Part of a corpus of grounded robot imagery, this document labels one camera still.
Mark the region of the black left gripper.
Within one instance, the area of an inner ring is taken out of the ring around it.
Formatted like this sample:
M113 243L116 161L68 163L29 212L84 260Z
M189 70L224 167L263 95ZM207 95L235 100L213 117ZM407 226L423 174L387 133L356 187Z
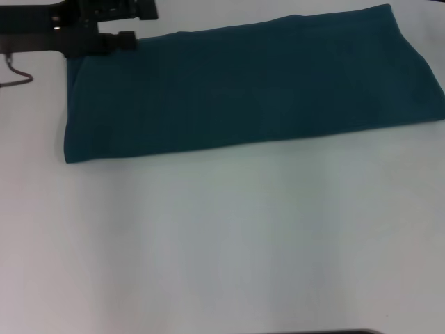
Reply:
M1 53L57 51L67 58L135 50L134 31L100 34L97 22L157 20L155 0L59 1L1 7Z

